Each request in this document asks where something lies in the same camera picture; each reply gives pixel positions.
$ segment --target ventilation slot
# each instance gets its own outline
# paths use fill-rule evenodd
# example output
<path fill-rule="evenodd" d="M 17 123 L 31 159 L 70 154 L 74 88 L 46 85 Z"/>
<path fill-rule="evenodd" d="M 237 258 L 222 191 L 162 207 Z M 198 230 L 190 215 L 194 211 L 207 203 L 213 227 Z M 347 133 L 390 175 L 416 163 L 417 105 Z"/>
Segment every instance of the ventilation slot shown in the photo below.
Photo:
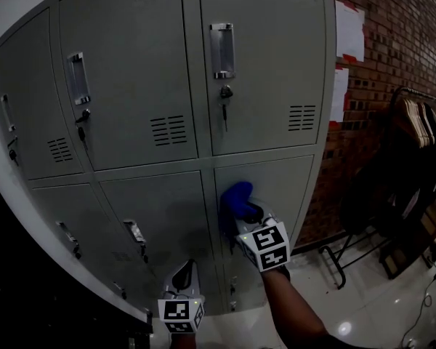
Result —
<path fill-rule="evenodd" d="M 58 138 L 57 140 L 52 140 L 47 142 L 49 146 L 50 153 L 55 163 L 62 163 L 64 161 L 73 160 L 70 148 L 65 138 Z"/>
<path fill-rule="evenodd" d="M 183 115 L 151 119 L 150 126 L 155 146 L 176 145 L 187 142 Z"/>
<path fill-rule="evenodd" d="M 131 262 L 132 261 L 132 259 L 128 256 L 128 254 L 126 254 L 124 252 L 111 252 L 111 254 L 115 258 L 115 260 L 118 262 Z"/>
<path fill-rule="evenodd" d="M 291 106 L 289 109 L 288 131 L 300 131 L 313 129 L 315 122 L 316 106 Z"/>

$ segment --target floor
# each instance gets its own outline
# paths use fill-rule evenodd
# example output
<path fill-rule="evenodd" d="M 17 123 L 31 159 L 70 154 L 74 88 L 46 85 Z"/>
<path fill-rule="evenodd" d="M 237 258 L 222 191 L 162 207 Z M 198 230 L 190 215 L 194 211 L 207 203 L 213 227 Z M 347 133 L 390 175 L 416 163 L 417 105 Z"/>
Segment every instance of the floor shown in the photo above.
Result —
<path fill-rule="evenodd" d="M 333 245 L 334 250 L 343 240 Z M 371 245 L 360 242 L 343 256 L 353 260 Z M 399 348 L 400 339 L 419 314 L 424 290 L 436 269 L 428 269 L 420 258 L 395 280 L 390 281 L 378 254 L 372 253 L 346 269 L 347 283 L 341 290 L 333 273 L 332 262 L 317 251 L 293 257 L 287 265 L 292 284 L 323 320 L 327 330 L 351 345 L 366 348 Z M 436 339 L 436 281 L 428 289 L 432 306 L 423 308 L 416 328 L 404 343 L 413 340 L 415 348 L 426 347 Z M 152 348 L 169 347 L 169 334 L 164 324 L 154 320 Z M 274 348 L 284 349 L 271 317 L 270 307 L 206 316 L 196 337 L 198 348 Z"/>

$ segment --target brick wall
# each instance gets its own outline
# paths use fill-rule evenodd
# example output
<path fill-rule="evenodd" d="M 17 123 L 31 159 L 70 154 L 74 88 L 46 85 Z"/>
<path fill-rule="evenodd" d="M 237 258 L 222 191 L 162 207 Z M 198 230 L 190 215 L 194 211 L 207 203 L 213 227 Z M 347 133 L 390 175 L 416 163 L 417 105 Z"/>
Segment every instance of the brick wall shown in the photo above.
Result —
<path fill-rule="evenodd" d="M 366 13 L 365 62 L 350 70 L 349 108 L 330 127 L 320 174 L 297 245 L 342 230 L 339 201 L 379 147 L 384 114 L 399 86 L 436 96 L 436 0 L 340 0 Z"/>

